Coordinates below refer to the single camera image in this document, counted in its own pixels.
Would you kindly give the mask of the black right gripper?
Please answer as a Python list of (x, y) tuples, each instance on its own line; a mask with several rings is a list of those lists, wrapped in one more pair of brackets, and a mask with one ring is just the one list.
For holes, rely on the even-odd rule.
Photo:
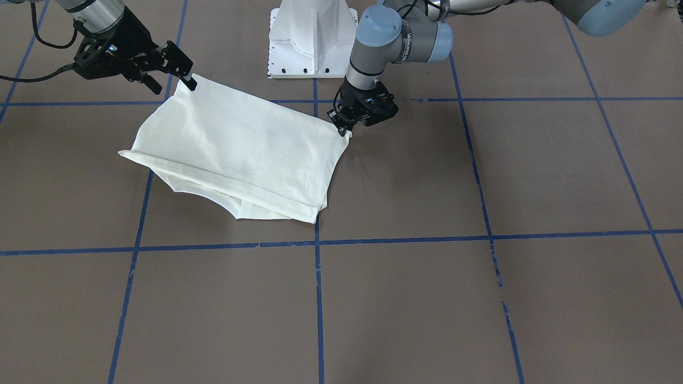
[(177, 77), (190, 91), (197, 89), (192, 60), (173, 41), (156, 44), (129, 8), (124, 8), (121, 17), (106, 31), (90, 32), (80, 20), (74, 26), (84, 36), (73, 63), (73, 71), (79, 76), (91, 80), (122, 75), (160, 95), (162, 85), (149, 75), (159, 71)]

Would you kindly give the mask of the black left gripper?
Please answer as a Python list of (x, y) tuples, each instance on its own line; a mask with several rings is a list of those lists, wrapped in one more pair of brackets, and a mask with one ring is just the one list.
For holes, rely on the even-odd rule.
[(362, 90), (345, 79), (327, 116), (344, 138), (348, 129), (353, 129), (356, 124), (372, 126), (393, 118), (398, 111), (394, 95), (388, 92), (382, 81), (376, 81), (371, 90)]

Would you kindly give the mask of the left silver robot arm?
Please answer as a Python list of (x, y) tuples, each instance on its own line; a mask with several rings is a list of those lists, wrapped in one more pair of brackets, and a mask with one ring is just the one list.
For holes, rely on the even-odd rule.
[(509, 1), (379, 1), (365, 9), (355, 34), (344, 81), (327, 112), (342, 137), (356, 124), (372, 126), (398, 113), (380, 78), (390, 63), (439, 62), (449, 57), (452, 15), (486, 15)]

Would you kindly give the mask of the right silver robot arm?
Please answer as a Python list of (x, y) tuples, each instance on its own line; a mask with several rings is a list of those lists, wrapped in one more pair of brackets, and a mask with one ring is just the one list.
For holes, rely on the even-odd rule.
[(85, 79), (124, 76), (146, 85), (154, 94), (163, 89), (150, 72), (177, 77), (191, 91), (192, 60), (173, 42), (156, 44), (149, 30), (122, 1), (58, 1), (83, 35), (74, 71)]

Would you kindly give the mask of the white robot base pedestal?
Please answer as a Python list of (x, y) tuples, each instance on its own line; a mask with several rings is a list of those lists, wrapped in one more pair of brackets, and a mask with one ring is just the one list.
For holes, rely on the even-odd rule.
[(358, 24), (346, 1), (282, 1), (270, 12), (268, 77), (344, 78)]

